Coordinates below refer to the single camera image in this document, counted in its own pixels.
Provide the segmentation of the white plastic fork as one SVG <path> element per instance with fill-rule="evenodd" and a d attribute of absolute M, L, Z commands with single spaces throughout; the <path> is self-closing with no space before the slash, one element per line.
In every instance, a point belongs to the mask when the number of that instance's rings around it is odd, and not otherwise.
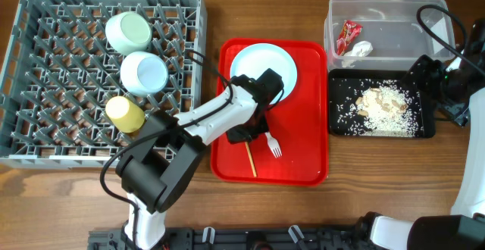
<path fill-rule="evenodd" d="M 275 158 L 279 158 L 282 156 L 282 151 L 280 148 L 279 142 L 271 135 L 270 132 L 265 133 L 267 141 L 268 141 L 268 147 L 271 150 L 271 153 Z"/>

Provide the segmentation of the wooden chopstick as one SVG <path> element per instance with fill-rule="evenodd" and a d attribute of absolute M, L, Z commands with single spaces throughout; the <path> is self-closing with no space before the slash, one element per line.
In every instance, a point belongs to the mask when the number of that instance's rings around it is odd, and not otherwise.
<path fill-rule="evenodd" d="M 246 152 L 247 152 L 247 155 L 248 155 L 248 158 L 249 158 L 249 163 L 250 163 L 250 166 L 251 166 L 251 169 L 252 169 L 252 175 L 253 175 L 253 177 L 257 177 L 257 170 L 255 168 L 255 163 L 254 163 L 252 153 L 251 153 L 251 149 L 249 147 L 248 142 L 245 142 L 245 147 L 246 147 Z"/>

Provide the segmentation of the large light blue plate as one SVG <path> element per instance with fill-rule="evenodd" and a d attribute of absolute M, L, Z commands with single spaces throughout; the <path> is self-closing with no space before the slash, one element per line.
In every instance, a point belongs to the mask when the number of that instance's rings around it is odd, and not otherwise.
<path fill-rule="evenodd" d="M 270 43 L 257 43 L 240 51 L 230 66 L 230 77 L 245 74 L 250 78 L 258 79 L 268 68 L 278 73 L 283 80 L 283 91 L 273 99 L 271 104 L 281 101 L 292 93 L 297 82 L 296 63 L 290 54 L 277 45 Z"/>

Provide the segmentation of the white napkin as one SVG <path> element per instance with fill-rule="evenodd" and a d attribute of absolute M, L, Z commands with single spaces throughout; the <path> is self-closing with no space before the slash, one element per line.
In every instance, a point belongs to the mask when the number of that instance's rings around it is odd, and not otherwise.
<path fill-rule="evenodd" d="M 354 44 L 353 48 L 346 52 L 343 56 L 342 68 L 352 68 L 358 58 L 367 57 L 373 51 L 373 46 L 368 41 L 361 41 Z"/>

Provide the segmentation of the red snack wrapper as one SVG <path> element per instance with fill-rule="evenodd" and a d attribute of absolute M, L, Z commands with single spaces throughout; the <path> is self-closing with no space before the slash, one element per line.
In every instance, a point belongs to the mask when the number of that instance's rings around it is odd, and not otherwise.
<path fill-rule="evenodd" d="M 336 53 L 343 55 L 354 39 L 360 35 L 363 26 L 352 20 L 345 20 L 336 40 Z"/>

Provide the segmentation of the small light blue bowl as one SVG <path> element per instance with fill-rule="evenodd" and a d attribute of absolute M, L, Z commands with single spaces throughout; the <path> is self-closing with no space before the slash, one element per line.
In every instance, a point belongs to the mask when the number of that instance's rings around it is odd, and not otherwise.
<path fill-rule="evenodd" d="M 167 65 L 148 52 L 133 52 L 120 66 L 120 80 L 132 95 L 146 97 L 160 92 L 168 82 Z"/>

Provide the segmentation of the yellow plastic cup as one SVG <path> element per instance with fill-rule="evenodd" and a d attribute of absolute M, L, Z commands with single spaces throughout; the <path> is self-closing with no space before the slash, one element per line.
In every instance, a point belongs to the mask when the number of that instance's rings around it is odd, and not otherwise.
<path fill-rule="evenodd" d="M 123 96 L 110 98 L 105 106 L 105 113 L 122 133 L 133 133 L 145 123 L 144 111 Z"/>

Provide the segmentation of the green saucer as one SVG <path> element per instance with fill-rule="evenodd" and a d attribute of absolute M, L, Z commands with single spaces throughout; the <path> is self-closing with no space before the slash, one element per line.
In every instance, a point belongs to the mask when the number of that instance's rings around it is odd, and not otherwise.
<path fill-rule="evenodd" d="M 105 35 L 116 52 L 129 55 L 149 47 L 152 29 L 149 22 L 136 12 L 123 12 L 107 21 Z"/>

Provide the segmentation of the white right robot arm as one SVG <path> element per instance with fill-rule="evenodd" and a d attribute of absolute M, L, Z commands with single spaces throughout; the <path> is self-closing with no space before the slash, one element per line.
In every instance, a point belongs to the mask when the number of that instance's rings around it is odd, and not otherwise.
<path fill-rule="evenodd" d="M 421 56 L 403 81 L 444 102 L 468 101 L 470 139 L 462 185 L 449 216 L 420 217 L 414 222 L 374 212 L 355 225 L 354 240 L 384 249 L 484 248 L 484 62 L 462 64 L 446 72 L 441 61 Z"/>

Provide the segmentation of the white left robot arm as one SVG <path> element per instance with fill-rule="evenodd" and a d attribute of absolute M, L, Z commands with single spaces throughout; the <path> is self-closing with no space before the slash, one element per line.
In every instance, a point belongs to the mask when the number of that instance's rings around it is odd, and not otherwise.
<path fill-rule="evenodd" d="M 123 230 L 129 247 L 152 249 L 162 241 L 166 212 L 185 192 L 207 146 L 223 134 L 239 143 L 265 133 L 265 112 L 282 91 L 272 70 L 256 80 L 236 76 L 218 97 L 190 112 L 158 112 L 148 119 L 115 169 L 130 204 Z"/>

